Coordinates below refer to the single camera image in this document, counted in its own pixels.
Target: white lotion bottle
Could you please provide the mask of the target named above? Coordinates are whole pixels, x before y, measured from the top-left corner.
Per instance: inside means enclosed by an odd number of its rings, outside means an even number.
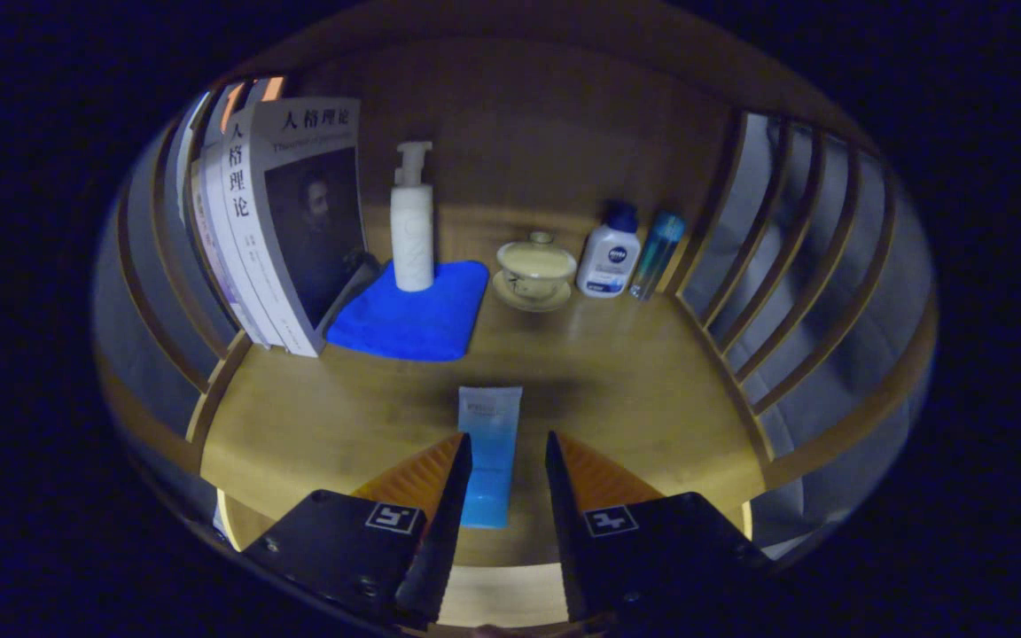
[[[636,227],[636,206],[614,202],[604,224],[588,234],[576,280],[578,290],[592,298],[613,298],[625,290],[641,254]]]
[[[404,142],[396,148],[401,159],[393,177],[389,224],[396,287],[407,293],[433,285],[433,187],[420,182],[425,153],[431,149],[431,142]]]

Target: blue microfiber cloth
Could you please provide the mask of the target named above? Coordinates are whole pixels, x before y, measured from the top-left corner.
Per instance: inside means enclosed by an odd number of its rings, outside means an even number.
[[[437,265],[428,290],[406,293],[396,287],[389,262],[372,286],[341,308],[326,339],[390,359],[461,359],[486,289],[485,265],[456,261]]]

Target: clear blue bottle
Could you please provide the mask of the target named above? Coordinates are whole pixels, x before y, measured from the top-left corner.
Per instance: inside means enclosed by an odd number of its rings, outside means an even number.
[[[644,252],[636,265],[633,283],[628,287],[628,294],[644,301],[655,292],[657,283],[661,282],[665,267],[669,266],[672,253],[676,252],[676,244],[684,236],[684,220],[680,215],[661,210],[648,231],[648,239],[644,242]]]

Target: pump dispenser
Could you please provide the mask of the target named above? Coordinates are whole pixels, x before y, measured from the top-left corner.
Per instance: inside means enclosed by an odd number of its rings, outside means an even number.
[[[415,293],[433,285],[433,187],[421,183],[425,153],[431,142],[404,142],[396,146],[400,167],[393,175],[393,269],[396,286]]]

